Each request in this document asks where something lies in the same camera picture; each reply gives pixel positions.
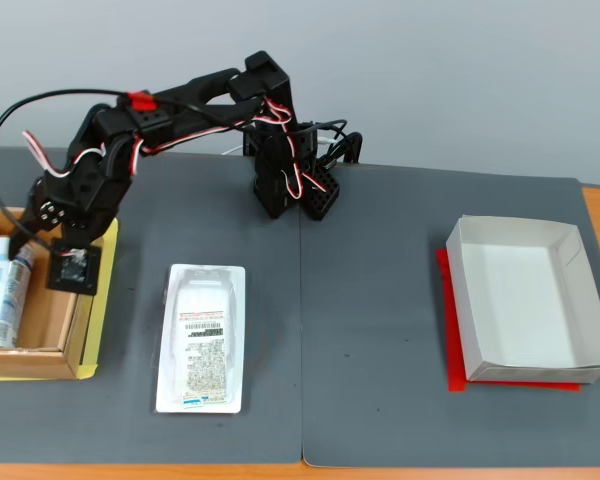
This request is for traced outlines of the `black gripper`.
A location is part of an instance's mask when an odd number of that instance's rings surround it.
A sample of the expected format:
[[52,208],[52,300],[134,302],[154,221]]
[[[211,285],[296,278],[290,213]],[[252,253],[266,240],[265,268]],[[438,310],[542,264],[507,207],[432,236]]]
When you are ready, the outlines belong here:
[[88,246],[108,229],[131,185],[129,158],[99,160],[88,154],[65,178],[49,173],[32,187],[25,212],[9,237],[8,259],[14,260],[37,233],[62,230],[72,246]]

